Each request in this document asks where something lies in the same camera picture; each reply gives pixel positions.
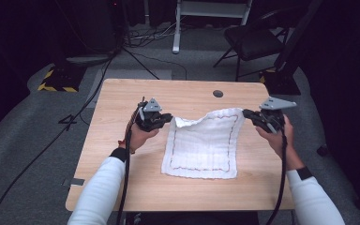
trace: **gray floor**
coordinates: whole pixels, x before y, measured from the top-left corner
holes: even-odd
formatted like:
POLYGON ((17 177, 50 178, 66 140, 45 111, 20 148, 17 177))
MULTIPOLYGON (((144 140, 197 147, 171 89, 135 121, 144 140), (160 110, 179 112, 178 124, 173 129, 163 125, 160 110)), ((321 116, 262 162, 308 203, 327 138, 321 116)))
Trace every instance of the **gray floor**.
MULTIPOLYGON (((180 53, 172 54, 173 36, 156 40, 130 51, 170 61, 175 64, 137 56, 148 68, 170 70, 174 80, 232 82, 235 59, 213 64, 228 48, 222 30, 189 29, 182 35, 180 53)), ((274 57, 243 64, 244 71, 266 67, 274 57)), ((16 106, 0 123, 0 197, 22 169, 53 140, 64 125, 57 122, 75 114, 86 101, 102 65, 87 69, 78 93, 37 91, 50 65, 42 68, 29 80, 31 95, 16 106)), ((109 69, 143 69, 130 55, 121 52, 109 69)), ((317 177, 338 207, 346 224, 360 224, 360 210, 353 205, 353 187, 336 162, 320 157, 316 149, 325 143, 320 117, 309 95, 308 81, 303 71, 294 74, 301 96, 274 96, 295 101, 298 106, 285 110, 295 128, 295 146, 301 158, 317 177)), ((257 82, 256 75, 242 82, 257 82)), ((86 108, 82 118, 91 121, 94 109, 86 108)), ((65 224, 70 212, 65 208, 68 188, 62 186, 75 172, 88 125, 80 118, 65 131, 50 148, 25 172, 6 196, 0 207, 0 224, 65 224)), ((264 224, 271 212, 260 212, 264 224)), ((289 211, 280 212, 274 224, 292 224, 289 211)))

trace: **person's hand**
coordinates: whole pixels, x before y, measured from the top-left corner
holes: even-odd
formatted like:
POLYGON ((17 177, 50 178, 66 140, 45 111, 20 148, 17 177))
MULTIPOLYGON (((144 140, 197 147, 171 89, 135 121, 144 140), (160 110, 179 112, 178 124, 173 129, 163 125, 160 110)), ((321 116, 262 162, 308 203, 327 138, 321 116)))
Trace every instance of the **person's hand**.
MULTIPOLYGON (((286 147, 286 166, 289 170, 297 170, 305 167, 303 161, 297 155, 296 150, 293 146, 293 126, 288 116, 283 115, 285 119, 285 136, 287 138, 287 147, 286 147)), ((282 158, 282 132, 278 133, 267 133, 261 127, 256 127, 257 132, 260 136, 265 138, 274 151, 282 158)))
MULTIPOLYGON (((293 148, 293 126, 288 116, 283 115, 285 119, 285 136, 288 140, 288 146, 293 148)), ((261 127, 256 127, 257 132, 260 136, 268 141, 274 151, 282 158, 282 132, 279 131, 276 134, 267 133, 261 127)))
MULTIPOLYGON (((134 153, 138 148, 143 146, 147 139, 155 137, 159 133, 159 129, 153 129, 150 132, 145 132, 139 128, 137 124, 131 126, 131 137, 130 137, 130 152, 134 153)), ((126 148, 126 142, 120 143, 119 147, 126 148)))

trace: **black chair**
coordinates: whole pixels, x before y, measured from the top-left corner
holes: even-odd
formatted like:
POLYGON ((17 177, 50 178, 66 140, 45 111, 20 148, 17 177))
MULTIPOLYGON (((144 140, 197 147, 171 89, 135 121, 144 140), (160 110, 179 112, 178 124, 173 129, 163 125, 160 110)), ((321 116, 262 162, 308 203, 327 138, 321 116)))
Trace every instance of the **black chair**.
POLYGON ((241 60, 250 61, 281 53, 286 45, 291 28, 295 27, 300 19, 306 14, 307 8, 307 5, 302 5, 274 10, 246 25, 240 25, 225 30, 224 37, 231 47, 221 56, 213 67, 215 68, 223 59, 237 56, 236 81, 238 81, 239 77, 266 70, 267 68, 263 68, 258 71, 239 75, 241 60), (271 29, 279 27, 282 28, 279 33, 274 34, 271 32, 271 29), (235 51, 235 54, 228 56, 231 51, 235 51))

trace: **white towel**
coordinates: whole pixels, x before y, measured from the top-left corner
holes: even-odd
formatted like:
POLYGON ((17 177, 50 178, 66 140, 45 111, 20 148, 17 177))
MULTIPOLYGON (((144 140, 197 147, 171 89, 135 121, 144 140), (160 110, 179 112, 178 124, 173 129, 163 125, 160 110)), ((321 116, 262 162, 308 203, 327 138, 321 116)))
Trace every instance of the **white towel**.
POLYGON ((245 121, 242 111, 213 111, 199 120, 174 117, 162 173, 191 178, 236 177, 236 140, 245 121))

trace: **white sleeve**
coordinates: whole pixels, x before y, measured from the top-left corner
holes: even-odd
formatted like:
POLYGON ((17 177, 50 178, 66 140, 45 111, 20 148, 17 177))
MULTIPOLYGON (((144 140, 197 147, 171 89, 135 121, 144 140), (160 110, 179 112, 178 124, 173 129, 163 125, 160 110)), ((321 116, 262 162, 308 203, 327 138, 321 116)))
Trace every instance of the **white sleeve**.
POLYGON ((124 175, 125 163, 107 157, 83 189, 67 224, 106 224, 124 175))
POLYGON ((296 170, 287 171, 287 176, 300 224, 345 224, 338 209, 315 177, 311 176, 301 180, 296 170))

